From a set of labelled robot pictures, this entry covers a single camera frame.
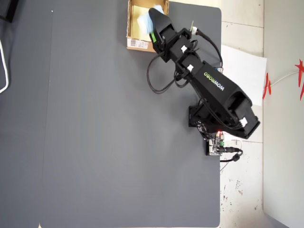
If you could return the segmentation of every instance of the gray table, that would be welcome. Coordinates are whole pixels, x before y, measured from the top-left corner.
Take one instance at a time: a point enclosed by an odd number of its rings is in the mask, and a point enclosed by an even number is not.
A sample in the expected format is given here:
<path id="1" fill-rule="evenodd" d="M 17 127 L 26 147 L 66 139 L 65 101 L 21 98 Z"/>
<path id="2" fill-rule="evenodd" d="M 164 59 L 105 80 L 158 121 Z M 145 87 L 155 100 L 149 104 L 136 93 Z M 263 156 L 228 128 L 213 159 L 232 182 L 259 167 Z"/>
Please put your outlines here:
<path id="1" fill-rule="evenodd" d="M 12 86 L 0 95 L 0 120 L 9 119 L 0 137 L 0 182 L 9 188 L 0 191 L 15 202 L 4 201 L 11 218 L 25 218 L 30 205 L 31 220 L 50 228 L 217 226 L 219 159 L 205 156 L 187 122 L 198 98 L 191 86 L 149 89 L 155 54 L 126 49 L 127 1 L 27 0 L 21 11 Z M 220 47 L 219 9 L 171 2 L 170 17 L 176 29 L 194 20 Z M 218 66 L 213 47 L 198 40 L 201 57 Z M 152 83 L 161 87 L 173 72 L 157 61 Z"/>

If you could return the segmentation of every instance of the cardboard box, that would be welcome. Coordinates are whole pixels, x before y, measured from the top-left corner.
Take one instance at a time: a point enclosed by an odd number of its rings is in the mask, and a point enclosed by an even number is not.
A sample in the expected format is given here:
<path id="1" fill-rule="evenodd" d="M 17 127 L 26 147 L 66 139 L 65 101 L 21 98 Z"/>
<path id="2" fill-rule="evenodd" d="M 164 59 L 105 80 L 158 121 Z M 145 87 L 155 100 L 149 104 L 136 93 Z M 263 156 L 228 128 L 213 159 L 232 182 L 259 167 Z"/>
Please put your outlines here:
<path id="1" fill-rule="evenodd" d="M 165 15 L 169 14 L 169 0 L 129 0 L 127 49 L 155 52 L 150 37 L 143 36 L 137 24 L 137 18 L 155 5 L 161 5 Z"/>

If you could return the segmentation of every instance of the white label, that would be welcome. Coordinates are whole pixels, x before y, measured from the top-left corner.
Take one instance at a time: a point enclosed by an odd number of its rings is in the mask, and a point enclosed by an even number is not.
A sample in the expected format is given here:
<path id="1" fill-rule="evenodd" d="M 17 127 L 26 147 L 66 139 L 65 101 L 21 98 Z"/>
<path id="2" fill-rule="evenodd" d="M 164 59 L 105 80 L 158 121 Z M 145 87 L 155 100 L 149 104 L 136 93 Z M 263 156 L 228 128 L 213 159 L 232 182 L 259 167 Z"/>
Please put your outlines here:
<path id="1" fill-rule="evenodd" d="M 142 49 L 148 49 L 149 42 L 142 41 L 142 40 L 136 40 L 136 39 L 128 39 L 128 47 L 131 48 L 142 48 Z"/>

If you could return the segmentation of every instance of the red decoration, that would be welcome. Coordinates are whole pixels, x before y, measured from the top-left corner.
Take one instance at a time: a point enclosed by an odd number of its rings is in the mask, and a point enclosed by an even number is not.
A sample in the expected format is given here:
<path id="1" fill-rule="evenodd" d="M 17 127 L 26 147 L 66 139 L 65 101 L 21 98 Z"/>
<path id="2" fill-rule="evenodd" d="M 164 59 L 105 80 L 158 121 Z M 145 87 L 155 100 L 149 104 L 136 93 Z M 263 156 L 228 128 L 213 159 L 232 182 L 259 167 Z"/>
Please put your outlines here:
<path id="1" fill-rule="evenodd" d="M 266 75 L 266 85 L 265 85 L 265 88 L 264 88 L 263 100 L 264 100 L 264 98 L 266 96 L 267 87 L 268 87 L 268 90 L 269 90 L 269 95 L 271 95 L 271 83 L 270 83 L 270 81 L 268 79 L 268 73 Z"/>
<path id="2" fill-rule="evenodd" d="M 304 66 L 303 66 L 303 61 L 300 60 L 299 65 L 295 65 L 297 68 L 299 68 L 299 87 L 301 86 L 301 81 L 302 81 L 302 73 L 304 72 Z M 302 100 L 304 94 L 304 85 L 302 87 L 301 95 L 300 95 L 300 100 Z"/>
<path id="3" fill-rule="evenodd" d="M 300 60 L 299 65 L 295 65 L 297 68 L 299 68 L 299 87 L 301 86 L 301 80 L 302 80 L 302 73 L 304 72 L 304 66 L 303 61 Z"/>
<path id="4" fill-rule="evenodd" d="M 271 82 L 269 80 L 269 84 L 268 84 L 268 90 L 269 90 L 269 95 L 271 95 Z"/>

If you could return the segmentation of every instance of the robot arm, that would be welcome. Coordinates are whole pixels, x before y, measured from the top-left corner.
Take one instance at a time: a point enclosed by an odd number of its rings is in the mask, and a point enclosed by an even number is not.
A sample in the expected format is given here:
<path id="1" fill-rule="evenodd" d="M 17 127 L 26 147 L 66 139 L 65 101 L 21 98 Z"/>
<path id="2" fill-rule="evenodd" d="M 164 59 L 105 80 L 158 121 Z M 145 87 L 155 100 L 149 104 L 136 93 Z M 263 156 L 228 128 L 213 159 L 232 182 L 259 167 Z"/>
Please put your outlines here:
<path id="1" fill-rule="evenodd" d="M 170 18 L 154 8 L 149 16 L 154 50 L 165 62 L 171 59 L 175 63 L 179 74 L 175 80 L 185 79 L 200 97 L 197 106 L 189 107 L 189 127 L 198 128 L 205 140 L 213 139 L 219 131 L 248 139 L 260 124 L 249 97 L 229 78 L 201 61 L 190 40 L 191 31 L 184 28 L 177 32 Z"/>

